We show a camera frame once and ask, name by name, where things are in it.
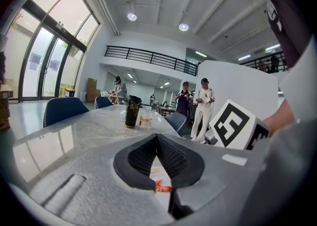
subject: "balcony railing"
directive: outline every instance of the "balcony railing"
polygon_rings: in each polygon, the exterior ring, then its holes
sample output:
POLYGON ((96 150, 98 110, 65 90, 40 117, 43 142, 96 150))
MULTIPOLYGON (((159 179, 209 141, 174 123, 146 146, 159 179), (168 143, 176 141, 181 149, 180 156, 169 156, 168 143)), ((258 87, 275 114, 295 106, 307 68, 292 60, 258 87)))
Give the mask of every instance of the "balcony railing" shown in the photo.
POLYGON ((284 57, 284 52, 278 52, 274 54, 270 54, 264 57, 260 57, 248 62, 244 62, 241 65, 245 65, 251 68, 255 68, 266 73, 278 73, 284 72, 288 70, 287 63, 284 57), (272 65, 272 57, 276 56, 278 61, 275 59, 273 60, 272 65))
POLYGON ((184 60, 146 50, 121 46, 107 46, 105 57, 119 57, 160 65, 196 76, 198 66, 184 60))

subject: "blue chair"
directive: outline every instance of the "blue chair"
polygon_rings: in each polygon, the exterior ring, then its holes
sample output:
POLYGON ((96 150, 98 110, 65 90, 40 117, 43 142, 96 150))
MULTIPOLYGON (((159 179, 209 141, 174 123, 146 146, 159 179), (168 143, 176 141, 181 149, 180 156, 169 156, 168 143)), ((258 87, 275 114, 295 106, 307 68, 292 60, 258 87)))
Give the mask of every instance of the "blue chair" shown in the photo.
POLYGON ((168 115, 165 119, 176 132, 178 132, 186 122, 186 116, 179 112, 174 112, 168 115))
POLYGON ((111 105, 112 103, 109 101, 108 97, 96 97, 95 99, 95 109, 100 109, 111 105))
POLYGON ((43 127, 87 112, 89 110, 77 97, 53 98, 46 105, 43 127))

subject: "white pants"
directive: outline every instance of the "white pants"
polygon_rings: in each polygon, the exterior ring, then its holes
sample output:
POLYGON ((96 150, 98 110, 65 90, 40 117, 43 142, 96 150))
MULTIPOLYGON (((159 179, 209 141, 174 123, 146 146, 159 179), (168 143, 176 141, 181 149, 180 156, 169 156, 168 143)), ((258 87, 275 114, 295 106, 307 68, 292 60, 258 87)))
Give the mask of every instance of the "white pants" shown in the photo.
POLYGON ((199 110, 196 110, 195 121, 194 121, 194 125, 192 128, 192 133, 191 133, 192 138, 201 138, 204 136, 204 134, 207 131, 207 127, 208 127, 211 115, 212 115, 212 112, 201 112, 199 110), (202 130, 200 131, 199 135, 197 136, 198 126, 199 126, 200 122, 202 121, 202 118, 203 118, 202 130))

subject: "black cap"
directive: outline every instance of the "black cap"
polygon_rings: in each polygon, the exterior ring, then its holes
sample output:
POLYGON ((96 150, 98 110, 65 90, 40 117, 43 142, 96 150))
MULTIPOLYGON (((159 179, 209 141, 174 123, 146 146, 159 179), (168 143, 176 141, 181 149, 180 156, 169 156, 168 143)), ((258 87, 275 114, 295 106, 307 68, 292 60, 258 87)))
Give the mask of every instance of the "black cap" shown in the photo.
POLYGON ((203 79, 202 79, 202 84, 203 84, 203 83, 207 83, 207 82, 208 82, 207 78, 203 78, 203 79))

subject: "gray device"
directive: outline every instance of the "gray device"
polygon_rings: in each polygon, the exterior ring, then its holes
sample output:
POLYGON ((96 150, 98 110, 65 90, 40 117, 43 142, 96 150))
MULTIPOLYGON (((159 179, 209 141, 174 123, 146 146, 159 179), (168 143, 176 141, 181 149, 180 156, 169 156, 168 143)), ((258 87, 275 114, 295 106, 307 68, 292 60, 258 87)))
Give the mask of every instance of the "gray device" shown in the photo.
POLYGON ((33 203, 23 205, 45 225, 257 225, 285 206, 307 175, 316 124, 302 122, 251 151, 162 134, 130 138, 52 172, 30 192, 33 203), (155 156, 171 178, 168 212, 149 179, 155 156))

